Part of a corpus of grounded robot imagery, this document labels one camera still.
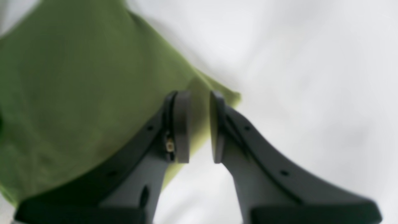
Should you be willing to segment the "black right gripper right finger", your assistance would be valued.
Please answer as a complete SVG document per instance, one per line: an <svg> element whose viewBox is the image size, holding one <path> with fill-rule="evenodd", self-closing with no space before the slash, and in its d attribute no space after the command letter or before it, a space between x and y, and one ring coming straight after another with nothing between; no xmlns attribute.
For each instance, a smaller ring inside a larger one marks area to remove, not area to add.
<svg viewBox="0 0 398 224"><path fill-rule="evenodd" d="M219 92L210 93L213 159L233 177L245 224L379 224L368 198L304 170L274 148Z"/></svg>

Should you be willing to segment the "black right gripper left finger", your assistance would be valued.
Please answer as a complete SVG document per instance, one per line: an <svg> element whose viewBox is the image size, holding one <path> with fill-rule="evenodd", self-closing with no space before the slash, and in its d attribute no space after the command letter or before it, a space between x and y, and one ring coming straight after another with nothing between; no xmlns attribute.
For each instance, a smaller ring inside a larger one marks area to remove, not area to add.
<svg viewBox="0 0 398 224"><path fill-rule="evenodd" d="M23 201L15 224L151 224L166 169L190 159L189 91L173 91L115 155Z"/></svg>

